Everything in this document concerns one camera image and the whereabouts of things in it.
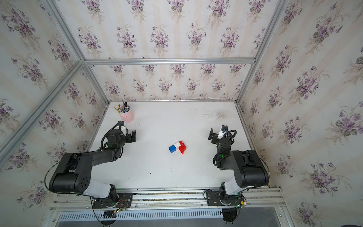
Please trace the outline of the long red lego brick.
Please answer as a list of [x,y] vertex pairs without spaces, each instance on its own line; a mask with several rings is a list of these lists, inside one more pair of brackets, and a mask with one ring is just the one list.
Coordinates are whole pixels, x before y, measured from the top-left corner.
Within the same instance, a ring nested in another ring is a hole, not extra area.
[[179,147],[178,147],[178,149],[179,149],[179,151],[182,153],[182,154],[184,154],[184,152],[185,152],[185,150],[186,150],[186,145],[182,142],[182,141],[179,141]]

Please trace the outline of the white lego brick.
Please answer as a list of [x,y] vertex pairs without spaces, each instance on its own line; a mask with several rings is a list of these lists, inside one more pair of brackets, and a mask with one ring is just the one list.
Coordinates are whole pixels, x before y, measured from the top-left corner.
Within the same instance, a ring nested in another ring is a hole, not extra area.
[[175,148],[178,149],[180,146],[181,146],[181,143],[180,142],[177,142],[174,144]]

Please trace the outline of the blue lego brick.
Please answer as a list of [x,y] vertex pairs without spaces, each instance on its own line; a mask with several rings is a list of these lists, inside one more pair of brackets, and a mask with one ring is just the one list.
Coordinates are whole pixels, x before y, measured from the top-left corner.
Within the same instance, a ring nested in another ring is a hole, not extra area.
[[169,147],[169,151],[171,153],[174,153],[176,150],[177,150],[177,148],[174,145],[172,145],[172,146]]

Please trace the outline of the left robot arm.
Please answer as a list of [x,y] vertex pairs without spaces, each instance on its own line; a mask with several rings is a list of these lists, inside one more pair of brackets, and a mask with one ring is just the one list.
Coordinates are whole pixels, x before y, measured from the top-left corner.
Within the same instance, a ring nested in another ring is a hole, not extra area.
[[92,179],[92,168],[117,161],[125,144],[136,142],[136,135],[136,130],[124,134],[121,129],[112,128],[101,140],[103,144],[98,150],[63,155],[49,182],[49,191],[83,195],[116,204],[120,197],[115,185]]

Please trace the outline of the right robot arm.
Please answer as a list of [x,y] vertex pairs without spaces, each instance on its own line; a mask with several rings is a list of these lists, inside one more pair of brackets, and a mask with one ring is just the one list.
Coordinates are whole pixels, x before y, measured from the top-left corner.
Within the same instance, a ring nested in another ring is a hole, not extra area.
[[245,204],[243,192],[269,182],[269,171],[255,150],[232,150],[236,135],[237,131],[229,130],[226,125],[218,133],[210,130],[208,139],[216,145],[213,165],[222,171],[233,171],[233,178],[222,182],[217,191],[204,192],[208,206],[241,207]]

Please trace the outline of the pink pen cup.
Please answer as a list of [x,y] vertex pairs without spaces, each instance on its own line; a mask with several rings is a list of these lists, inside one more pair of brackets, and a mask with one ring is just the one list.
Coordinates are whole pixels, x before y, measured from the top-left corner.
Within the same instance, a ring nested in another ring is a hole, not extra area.
[[134,113],[130,109],[129,111],[125,113],[120,113],[121,120],[125,123],[131,123],[134,120]]

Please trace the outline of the pens in cup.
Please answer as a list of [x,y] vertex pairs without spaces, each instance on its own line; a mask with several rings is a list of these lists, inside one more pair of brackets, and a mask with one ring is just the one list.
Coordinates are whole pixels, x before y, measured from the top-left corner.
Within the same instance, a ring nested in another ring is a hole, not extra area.
[[130,111],[130,106],[128,105],[127,102],[124,102],[124,100],[122,100],[122,104],[118,105],[117,107],[114,107],[114,110],[116,110],[120,114],[125,114],[128,111]]

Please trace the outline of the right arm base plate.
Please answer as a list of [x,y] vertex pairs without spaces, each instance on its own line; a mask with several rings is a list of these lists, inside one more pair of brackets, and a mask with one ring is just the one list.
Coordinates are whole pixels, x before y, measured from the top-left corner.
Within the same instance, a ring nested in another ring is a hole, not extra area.
[[203,198],[207,200],[208,206],[233,206],[240,207],[245,204],[241,195],[226,195],[219,191],[207,189],[203,192]]

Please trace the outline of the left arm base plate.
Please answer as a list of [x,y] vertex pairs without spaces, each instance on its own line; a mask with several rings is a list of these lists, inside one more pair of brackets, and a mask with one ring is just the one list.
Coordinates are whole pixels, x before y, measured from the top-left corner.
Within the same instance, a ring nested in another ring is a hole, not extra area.
[[118,193],[115,200],[110,198],[94,199],[92,207],[94,209],[127,209],[131,207],[133,193]]

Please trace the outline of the aluminium rail frame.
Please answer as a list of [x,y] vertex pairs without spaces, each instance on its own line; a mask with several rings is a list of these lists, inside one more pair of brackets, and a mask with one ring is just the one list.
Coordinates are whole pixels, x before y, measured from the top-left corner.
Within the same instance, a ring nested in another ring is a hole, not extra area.
[[[132,193],[130,210],[197,209],[207,208],[207,194],[200,188],[118,189]],[[247,207],[286,207],[278,188],[252,188],[243,192]],[[52,211],[90,211],[91,200],[86,196],[57,195]]]

